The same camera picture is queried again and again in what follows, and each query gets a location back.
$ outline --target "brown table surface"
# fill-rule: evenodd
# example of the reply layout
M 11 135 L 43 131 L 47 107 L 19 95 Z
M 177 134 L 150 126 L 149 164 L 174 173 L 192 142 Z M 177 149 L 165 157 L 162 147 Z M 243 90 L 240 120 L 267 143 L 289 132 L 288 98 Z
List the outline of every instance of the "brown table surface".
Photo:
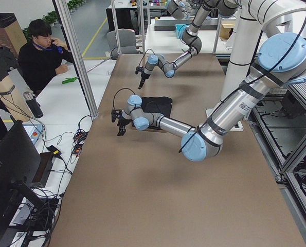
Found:
M 169 61 L 177 55 L 169 54 Z M 199 163 L 178 153 L 170 133 L 111 123 L 113 96 L 173 99 L 171 117 L 198 125 L 224 80 L 215 56 L 201 54 L 172 79 L 157 68 L 138 90 L 140 55 L 122 55 L 112 73 L 62 203 L 50 246 L 305 246 L 259 145 L 244 123 L 217 157 Z M 125 105 L 123 90 L 115 108 Z

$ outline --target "aluminum pole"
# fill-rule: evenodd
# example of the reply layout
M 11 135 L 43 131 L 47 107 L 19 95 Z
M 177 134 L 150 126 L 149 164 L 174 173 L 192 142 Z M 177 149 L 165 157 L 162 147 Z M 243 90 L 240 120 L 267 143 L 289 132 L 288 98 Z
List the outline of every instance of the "aluminum pole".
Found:
M 145 19 L 143 17 L 143 0 L 139 0 L 140 3 L 140 29 L 141 29 L 141 40 L 142 40 L 142 65 L 144 66 L 146 64 L 145 60 Z
M 149 0 L 147 0 L 147 21 L 148 21 L 147 23 L 151 24 L 151 12 L 149 8 L 150 8 L 150 3 L 149 3 Z
M 215 51 L 217 50 L 218 39 L 219 39 L 219 33 L 220 33 L 220 29 L 221 29 L 221 19 L 222 19 L 222 17 L 219 15 L 219 16 L 218 16 L 217 32 L 215 33 L 214 46 L 213 46 L 212 54 L 215 54 Z
M 121 51 L 120 34 L 118 32 L 117 16 L 116 16 L 116 9 L 115 9 L 114 0 L 111 0 L 111 4 L 112 4 L 112 14 L 113 14 L 113 21 L 114 21 L 114 28 L 115 28 L 117 51 L 118 51 L 118 54 L 120 55 L 120 54 L 122 54 L 122 51 Z
M 79 77 L 79 82 L 82 87 L 82 92 L 86 100 L 86 104 L 89 108 L 91 118 L 98 118 L 98 109 L 96 105 L 95 98 L 91 89 L 90 81 L 86 73 L 85 65 L 80 53 L 79 44 L 76 38 L 73 23 L 70 18 L 70 13 L 65 0 L 52 0 L 55 6 L 59 18 L 61 20 L 62 30 L 66 36 L 66 42 L 70 48 L 70 52 L 74 59 L 75 71 Z

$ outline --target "office chair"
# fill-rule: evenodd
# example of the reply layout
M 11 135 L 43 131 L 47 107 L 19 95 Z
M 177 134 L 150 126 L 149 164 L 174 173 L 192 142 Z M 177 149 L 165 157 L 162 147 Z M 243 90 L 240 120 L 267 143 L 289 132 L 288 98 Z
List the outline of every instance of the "office chair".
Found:
M 119 29 L 120 46 L 123 54 L 137 54 L 139 51 L 136 48 L 136 33 L 131 29 Z M 115 31 L 107 33 L 107 42 L 110 47 L 110 53 L 113 60 L 118 57 L 118 49 L 116 42 Z

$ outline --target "black sweater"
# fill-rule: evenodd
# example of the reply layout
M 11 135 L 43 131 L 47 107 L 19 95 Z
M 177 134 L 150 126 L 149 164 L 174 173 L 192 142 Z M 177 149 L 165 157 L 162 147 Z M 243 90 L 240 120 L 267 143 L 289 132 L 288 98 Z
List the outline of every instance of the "black sweater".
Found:
M 36 92 L 42 90 L 56 76 L 55 69 L 63 59 L 73 62 L 70 53 L 64 48 L 62 54 L 56 47 L 53 50 L 37 50 L 29 42 L 20 48 L 18 63 L 27 85 Z

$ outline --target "yellow floor line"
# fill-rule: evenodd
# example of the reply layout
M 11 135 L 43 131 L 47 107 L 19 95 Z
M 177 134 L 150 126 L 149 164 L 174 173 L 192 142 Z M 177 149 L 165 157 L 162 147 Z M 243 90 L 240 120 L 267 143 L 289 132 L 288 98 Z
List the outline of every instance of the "yellow floor line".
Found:
M 93 41 L 95 40 L 96 36 L 98 35 L 98 33 L 100 32 L 100 30 L 102 29 L 103 25 L 106 23 L 107 18 L 103 21 L 103 23 L 100 25 L 100 27 L 98 28 L 98 30 L 96 31 L 95 35 L 92 37 L 91 41 L 89 42 L 89 44 L 87 45 L 86 49 L 84 50 L 84 52 L 82 53 L 82 57 L 85 56 L 87 50 L 89 50 L 90 46 L 92 45 Z
M 107 59 L 109 57 L 86 57 L 83 60 L 99 60 L 99 59 Z

